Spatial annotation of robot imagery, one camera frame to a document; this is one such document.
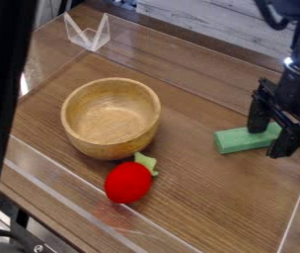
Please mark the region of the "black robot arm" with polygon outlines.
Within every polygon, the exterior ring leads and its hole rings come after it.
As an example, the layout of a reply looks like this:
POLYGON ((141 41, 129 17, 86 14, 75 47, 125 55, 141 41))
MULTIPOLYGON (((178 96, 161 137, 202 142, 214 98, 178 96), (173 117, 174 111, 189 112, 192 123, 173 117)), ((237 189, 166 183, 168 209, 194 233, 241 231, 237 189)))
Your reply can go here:
POLYGON ((257 80, 249 105, 248 131, 261 133, 270 120, 280 126, 280 134, 268 146, 266 155, 288 157, 300 148, 300 0, 253 0, 258 13, 272 29, 282 31, 295 23, 291 55, 277 83, 257 80))

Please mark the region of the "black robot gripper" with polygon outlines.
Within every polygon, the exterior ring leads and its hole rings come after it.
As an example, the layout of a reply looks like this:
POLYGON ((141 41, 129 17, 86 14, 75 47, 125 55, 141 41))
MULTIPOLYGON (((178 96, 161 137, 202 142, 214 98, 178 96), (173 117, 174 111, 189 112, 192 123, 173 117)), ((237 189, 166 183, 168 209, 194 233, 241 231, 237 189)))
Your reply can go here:
POLYGON ((249 105, 248 132, 264 132, 269 120, 274 120, 281 131, 268 146, 266 156, 273 159, 289 157, 300 148, 300 68, 285 63, 277 83, 265 78, 257 82, 249 105))

